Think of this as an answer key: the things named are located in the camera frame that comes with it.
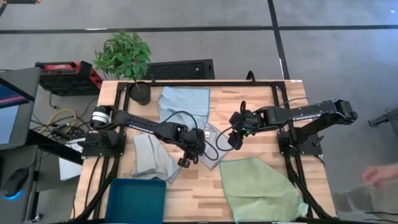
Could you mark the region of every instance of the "computer mouse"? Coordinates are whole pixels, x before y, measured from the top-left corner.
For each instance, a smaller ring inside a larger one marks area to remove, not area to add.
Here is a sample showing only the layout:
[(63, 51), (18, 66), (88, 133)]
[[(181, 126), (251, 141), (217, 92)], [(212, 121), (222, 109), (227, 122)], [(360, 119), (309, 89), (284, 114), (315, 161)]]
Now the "computer mouse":
[(4, 196), (10, 198), (18, 194), (28, 176), (29, 169), (21, 168), (15, 170), (15, 172), (10, 175), (4, 184)]

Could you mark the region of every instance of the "yellow cable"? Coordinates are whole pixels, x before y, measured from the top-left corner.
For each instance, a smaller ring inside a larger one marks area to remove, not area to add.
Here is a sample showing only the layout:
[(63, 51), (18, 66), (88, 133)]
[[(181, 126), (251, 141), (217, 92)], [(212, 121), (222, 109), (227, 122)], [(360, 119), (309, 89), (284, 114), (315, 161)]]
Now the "yellow cable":
[(72, 114), (73, 114), (72, 125), (71, 125), (71, 126), (67, 129), (67, 131), (66, 131), (66, 133), (68, 133), (68, 132), (70, 131), (70, 129), (72, 128), (72, 126), (75, 124), (75, 121), (76, 121), (76, 118), (77, 118), (77, 117), (76, 117), (76, 113), (75, 113), (73, 110), (71, 110), (71, 109), (64, 109), (64, 110), (60, 110), (60, 111), (56, 112), (56, 113), (49, 119), (49, 121), (47, 122), (47, 124), (39, 131), (39, 133), (42, 134), (44, 130), (48, 129), (48, 126), (51, 124), (52, 120), (53, 120), (58, 114), (63, 113), (63, 112), (67, 112), (67, 111), (70, 111), (70, 112), (72, 112)]

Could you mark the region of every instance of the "person's arm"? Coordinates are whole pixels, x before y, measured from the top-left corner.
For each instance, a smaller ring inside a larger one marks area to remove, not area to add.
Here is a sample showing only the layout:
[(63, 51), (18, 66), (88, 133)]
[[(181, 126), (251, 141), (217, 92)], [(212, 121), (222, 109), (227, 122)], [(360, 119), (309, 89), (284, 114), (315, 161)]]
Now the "person's arm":
[(362, 173), (362, 181), (372, 187), (380, 187), (398, 177), (398, 163), (386, 166), (372, 166)]

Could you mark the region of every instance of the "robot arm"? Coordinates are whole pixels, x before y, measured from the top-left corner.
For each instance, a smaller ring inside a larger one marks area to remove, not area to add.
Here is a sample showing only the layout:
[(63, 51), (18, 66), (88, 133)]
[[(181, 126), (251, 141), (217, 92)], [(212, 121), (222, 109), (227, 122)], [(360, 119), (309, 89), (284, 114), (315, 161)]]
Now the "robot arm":
[[(111, 113), (115, 113), (112, 122), (110, 122)], [(178, 161), (178, 165), (184, 168), (189, 168), (189, 160), (196, 164), (198, 156), (203, 155), (205, 151), (205, 133), (201, 129), (188, 130), (186, 125), (173, 122), (157, 123), (123, 110), (115, 110), (111, 106), (96, 107), (90, 123), (98, 131), (109, 131), (124, 126), (153, 134), (163, 142), (174, 144), (184, 151), (183, 158)]]
[(289, 121), (315, 119), (294, 132), (289, 132), (292, 142), (300, 142), (333, 124), (351, 124), (357, 118), (350, 103), (344, 100), (328, 100), (294, 109), (265, 107), (253, 112), (246, 110), (246, 102), (243, 101), (240, 113), (235, 112), (229, 120), (233, 131), (228, 142), (235, 149), (240, 149), (243, 138), (250, 134), (283, 128)]

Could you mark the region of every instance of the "wooden tabletop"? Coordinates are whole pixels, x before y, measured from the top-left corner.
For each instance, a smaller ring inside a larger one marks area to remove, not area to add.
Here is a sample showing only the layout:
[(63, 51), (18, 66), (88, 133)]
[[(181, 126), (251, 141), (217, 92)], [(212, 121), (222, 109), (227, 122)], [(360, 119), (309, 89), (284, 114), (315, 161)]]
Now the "wooden tabletop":
[[(285, 81), (288, 99), (305, 96), (304, 86), (300, 80)], [(113, 105), (118, 81), (103, 82), (99, 94), (98, 105)], [(262, 106), (273, 106), (271, 88), (268, 86), (209, 86), (210, 88), (210, 118), (209, 122), (220, 131), (229, 127), (228, 120), (235, 111), (239, 111), (240, 104), (246, 101), (248, 110), (255, 110)], [(151, 102), (146, 106), (138, 105), (135, 101), (129, 102), (128, 112), (147, 119), (159, 121), (157, 102), (163, 87), (152, 87)], [(123, 105), (125, 91), (122, 93), (120, 105)], [(279, 91), (279, 101), (283, 102)], [(307, 100), (297, 100), (290, 103), (291, 108), (307, 105)], [(309, 121), (298, 121), (294, 125), (300, 127)], [(118, 178), (131, 178), (130, 172), (136, 165), (136, 153), (132, 137), (143, 134), (140, 131), (128, 128), (127, 143), (124, 155), (120, 159)], [(279, 154), (276, 131), (258, 133), (245, 138), (239, 151), (229, 152), (223, 160), (258, 157), (275, 170), (286, 174), (285, 161)], [(165, 149), (175, 160), (183, 156), (183, 151), (174, 145), (164, 144)], [(76, 215), (84, 209), (84, 202), (88, 181), (96, 157), (85, 159), (75, 198)], [(303, 169), (309, 191), (325, 209), (335, 216), (335, 208), (331, 200), (330, 189), (326, 179), (323, 164), (314, 156), (302, 156)], [(93, 181), (88, 195), (89, 201), (98, 189), (103, 158), (95, 169)], [(110, 159), (108, 171), (112, 166)], [(105, 216), (108, 190), (102, 198), (100, 218)], [(165, 205), (165, 222), (195, 222), (195, 221), (233, 221), (231, 210), (224, 197), (221, 186), (219, 166), (209, 170), (202, 162), (192, 164), (189, 169), (182, 169), (173, 184), (167, 184), (167, 200)]]

